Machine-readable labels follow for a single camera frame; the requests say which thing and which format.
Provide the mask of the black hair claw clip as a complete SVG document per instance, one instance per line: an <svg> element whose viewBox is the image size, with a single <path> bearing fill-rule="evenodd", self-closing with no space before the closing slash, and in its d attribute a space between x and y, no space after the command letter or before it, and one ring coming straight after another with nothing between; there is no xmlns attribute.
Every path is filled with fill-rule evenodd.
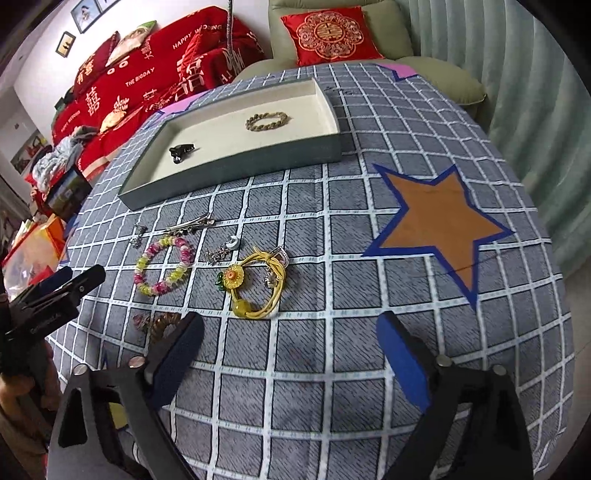
<svg viewBox="0 0 591 480"><path fill-rule="evenodd" d="M195 146L191 143L179 144L169 148L169 153L174 164L181 163L187 156L195 151Z"/></svg>

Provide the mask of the silver rhinestone earring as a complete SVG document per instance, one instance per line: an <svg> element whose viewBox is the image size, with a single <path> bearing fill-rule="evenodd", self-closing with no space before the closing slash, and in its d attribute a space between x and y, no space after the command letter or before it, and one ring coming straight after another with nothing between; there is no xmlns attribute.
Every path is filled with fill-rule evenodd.
<svg viewBox="0 0 591 480"><path fill-rule="evenodd" d="M138 249L140 247L142 237L146 233L147 227L141 224L135 224L133 229L133 234L129 240L129 243L132 248Z"/></svg>

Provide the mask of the silver pink pendant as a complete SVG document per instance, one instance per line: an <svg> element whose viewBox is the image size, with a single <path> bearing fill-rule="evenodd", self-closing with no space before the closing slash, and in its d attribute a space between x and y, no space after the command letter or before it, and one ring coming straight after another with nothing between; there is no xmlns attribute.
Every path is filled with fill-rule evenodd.
<svg viewBox="0 0 591 480"><path fill-rule="evenodd" d="M266 270L266 287L274 289L283 284L289 265L290 256L283 246L277 246L271 250Z"/></svg>

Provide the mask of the grey jewelry tray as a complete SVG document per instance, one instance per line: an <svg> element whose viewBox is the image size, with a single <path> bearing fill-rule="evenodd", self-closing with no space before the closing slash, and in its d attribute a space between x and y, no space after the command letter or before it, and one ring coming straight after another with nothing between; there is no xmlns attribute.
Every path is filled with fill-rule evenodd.
<svg viewBox="0 0 591 480"><path fill-rule="evenodd" d="M131 210L233 180L342 158L335 109L314 78L193 106L138 141L118 194ZM169 148L185 143L195 151L174 164Z"/></svg>

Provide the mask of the orange box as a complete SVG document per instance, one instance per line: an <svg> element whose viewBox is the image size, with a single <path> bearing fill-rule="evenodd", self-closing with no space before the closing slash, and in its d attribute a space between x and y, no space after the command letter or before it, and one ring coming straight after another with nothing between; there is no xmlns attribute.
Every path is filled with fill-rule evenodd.
<svg viewBox="0 0 591 480"><path fill-rule="evenodd" d="M65 223L52 215L21 234L2 261L5 290L10 299L53 274L63 257Z"/></svg>

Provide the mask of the framed landscape picture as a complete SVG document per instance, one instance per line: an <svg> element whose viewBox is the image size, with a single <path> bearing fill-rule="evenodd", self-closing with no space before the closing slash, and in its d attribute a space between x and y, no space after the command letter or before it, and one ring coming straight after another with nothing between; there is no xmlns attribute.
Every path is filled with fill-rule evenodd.
<svg viewBox="0 0 591 480"><path fill-rule="evenodd" d="M57 217L69 222L79 213L91 190L88 180L74 165L50 188L45 203Z"/></svg>

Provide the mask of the grey clothes pile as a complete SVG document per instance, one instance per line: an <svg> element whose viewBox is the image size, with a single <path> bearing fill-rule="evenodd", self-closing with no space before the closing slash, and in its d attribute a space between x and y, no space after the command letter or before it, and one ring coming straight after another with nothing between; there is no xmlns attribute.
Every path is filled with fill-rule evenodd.
<svg viewBox="0 0 591 480"><path fill-rule="evenodd" d="M80 157L85 145L92 140L99 130L96 127L80 126L64 137L50 152L35 160L30 173L35 188L47 193L51 181L59 172L67 171Z"/></svg>

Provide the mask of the silver hair pin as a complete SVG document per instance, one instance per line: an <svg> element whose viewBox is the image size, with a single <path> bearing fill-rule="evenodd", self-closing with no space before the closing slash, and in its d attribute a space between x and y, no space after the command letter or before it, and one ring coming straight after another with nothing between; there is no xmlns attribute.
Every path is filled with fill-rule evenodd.
<svg viewBox="0 0 591 480"><path fill-rule="evenodd" d="M211 213L202 215L194 220L167 227L164 230L165 235L183 236L187 234L194 234L198 230L211 227L215 223L215 218Z"/></svg>

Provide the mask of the orange star patch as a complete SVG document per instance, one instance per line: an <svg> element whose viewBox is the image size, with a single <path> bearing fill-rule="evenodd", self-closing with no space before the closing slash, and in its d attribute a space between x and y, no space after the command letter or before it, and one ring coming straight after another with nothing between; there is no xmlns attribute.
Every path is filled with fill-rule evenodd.
<svg viewBox="0 0 591 480"><path fill-rule="evenodd" d="M475 205L455 165L430 181L376 169L399 210L363 256L432 254L475 308L480 247L514 231Z"/></svg>

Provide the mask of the red pillow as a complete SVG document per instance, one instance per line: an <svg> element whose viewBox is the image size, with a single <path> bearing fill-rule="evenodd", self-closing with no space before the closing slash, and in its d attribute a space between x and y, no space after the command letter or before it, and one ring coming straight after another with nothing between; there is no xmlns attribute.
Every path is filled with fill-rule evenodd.
<svg viewBox="0 0 591 480"><path fill-rule="evenodd" d="M115 31L81 64L73 85L75 99L84 94L105 71L107 60L119 41L120 34Z"/></svg>

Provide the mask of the cartoon print pillow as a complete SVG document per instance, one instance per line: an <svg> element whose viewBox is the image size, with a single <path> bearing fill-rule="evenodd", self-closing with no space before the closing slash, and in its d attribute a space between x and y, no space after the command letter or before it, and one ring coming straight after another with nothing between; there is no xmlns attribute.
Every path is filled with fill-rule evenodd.
<svg viewBox="0 0 591 480"><path fill-rule="evenodd" d="M153 57L149 36L157 25L155 20L145 22L123 37L112 50L106 62L106 67L125 63L131 54L138 50L145 59Z"/></svg>

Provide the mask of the red bed blanket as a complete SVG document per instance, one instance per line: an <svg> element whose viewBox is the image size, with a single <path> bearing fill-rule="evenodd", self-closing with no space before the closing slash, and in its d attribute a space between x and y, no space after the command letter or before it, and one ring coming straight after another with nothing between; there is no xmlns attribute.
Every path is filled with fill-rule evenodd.
<svg viewBox="0 0 591 480"><path fill-rule="evenodd" d="M256 34L238 18L228 50L228 12L207 6L149 36L153 52L134 51L125 63L106 67L92 86L72 97L58 114L52 139L59 143L77 127L96 127L77 160L87 179L102 173L107 156L121 147L156 111L200 92L228 84L245 67L263 60Z"/></svg>

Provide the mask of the teal curtain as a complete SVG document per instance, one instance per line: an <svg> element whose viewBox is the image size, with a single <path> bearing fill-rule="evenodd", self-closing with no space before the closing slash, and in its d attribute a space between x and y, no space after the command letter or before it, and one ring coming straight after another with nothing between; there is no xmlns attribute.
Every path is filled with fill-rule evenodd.
<svg viewBox="0 0 591 480"><path fill-rule="evenodd" d="M403 1L413 46L485 87L477 120L511 164L565 275L590 257L590 94L517 1Z"/></svg>

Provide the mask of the small picture frame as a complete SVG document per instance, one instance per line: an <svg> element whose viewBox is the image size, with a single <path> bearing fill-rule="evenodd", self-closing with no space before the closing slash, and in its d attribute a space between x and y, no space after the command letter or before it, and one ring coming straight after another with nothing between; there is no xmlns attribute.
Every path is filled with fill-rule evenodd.
<svg viewBox="0 0 591 480"><path fill-rule="evenodd" d="M74 34L64 31L58 42L56 53L60 55L62 58L67 58L75 40L76 36Z"/></svg>

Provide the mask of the large picture frame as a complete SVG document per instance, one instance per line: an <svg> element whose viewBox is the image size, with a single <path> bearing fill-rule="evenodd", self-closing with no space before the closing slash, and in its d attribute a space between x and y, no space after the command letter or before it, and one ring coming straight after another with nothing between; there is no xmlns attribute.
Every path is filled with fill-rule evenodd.
<svg viewBox="0 0 591 480"><path fill-rule="evenodd" d="M83 34L100 18L101 11L95 0L80 0L71 10L71 16L78 32Z"/></svg>
<svg viewBox="0 0 591 480"><path fill-rule="evenodd" d="M99 15L102 16L110 8L117 4L117 1L96 1L96 8L98 9Z"/></svg>

